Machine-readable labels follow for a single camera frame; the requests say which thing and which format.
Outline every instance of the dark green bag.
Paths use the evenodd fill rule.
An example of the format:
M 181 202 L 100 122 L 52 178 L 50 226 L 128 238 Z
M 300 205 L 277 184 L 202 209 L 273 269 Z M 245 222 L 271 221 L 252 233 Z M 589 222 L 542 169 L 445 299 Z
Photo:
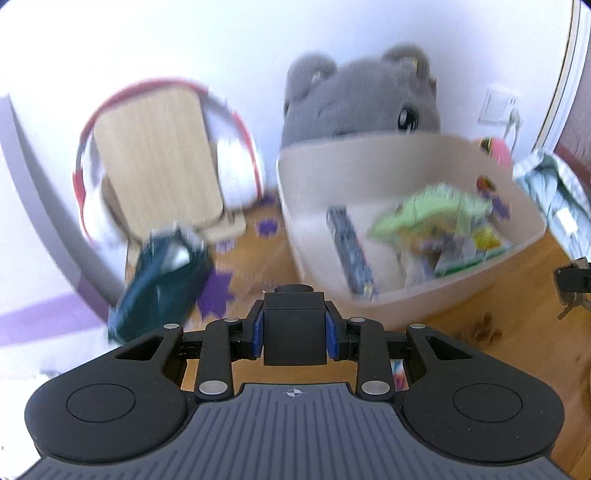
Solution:
M 212 271 L 213 260 L 193 232 L 177 228 L 151 237 L 134 279 L 109 315 L 109 338 L 129 342 L 166 323 L 182 325 Z

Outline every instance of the headphone ear cup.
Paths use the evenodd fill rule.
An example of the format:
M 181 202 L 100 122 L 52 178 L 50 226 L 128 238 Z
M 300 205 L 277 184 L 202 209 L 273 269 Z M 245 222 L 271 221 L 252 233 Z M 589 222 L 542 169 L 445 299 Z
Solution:
M 259 200 L 256 176 L 259 176 L 264 194 L 265 171 L 256 154 L 253 165 L 249 151 L 237 138 L 221 138 L 217 142 L 217 178 L 224 207 L 240 210 Z
M 93 242 L 108 246 L 127 242 L 125 233 L 109 211 L 100 186 L 87 194 L 83 214 L 86 232 Z

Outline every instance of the wooden cutting board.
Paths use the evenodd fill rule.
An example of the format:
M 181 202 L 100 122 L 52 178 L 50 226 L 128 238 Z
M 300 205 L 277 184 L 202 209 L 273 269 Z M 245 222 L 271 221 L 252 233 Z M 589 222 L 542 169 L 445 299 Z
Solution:
M 165 87 L 124 102 L 98 118 L 94 136 L 133 236 L 219 220 L 223 200 L 194 92 Z

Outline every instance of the plastic storage bin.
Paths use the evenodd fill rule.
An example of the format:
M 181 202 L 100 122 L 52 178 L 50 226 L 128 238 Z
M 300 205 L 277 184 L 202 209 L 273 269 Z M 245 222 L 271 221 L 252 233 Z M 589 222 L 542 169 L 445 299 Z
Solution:
M 306 142 L 281 152 L 279 191 L 291 250 L 302 283 L 326 293 L 343 317 L 403 327 L 468 299 L 508 273 L 511 259 L 539 240 L 545 224 L 534 204 L 480 148 L 456 137 L 431 134 L 356 135 Z M 504 255 L 447 277 L 404 288 L 405 273 L 392 247 L 367 238 L 376 217 L 416 190 L 445 182 L 476 193 L 476 179 L 489 177 L 511 205 L 511 219 L 494 222 L 513 244 Z M 326 225 L 329 206 L 345 205 L 379 294 L 354 298 Z

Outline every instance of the door frame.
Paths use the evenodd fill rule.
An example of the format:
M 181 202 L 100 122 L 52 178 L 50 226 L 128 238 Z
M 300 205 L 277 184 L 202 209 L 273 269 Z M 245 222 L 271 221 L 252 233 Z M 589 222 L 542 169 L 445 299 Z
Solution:
M 534 148 L 554 151 L 569 117 L 579 88 L 589 49 L 591 10 L 580 0 L 573 0 L 569 39 L 558 84 L 548 114 Z

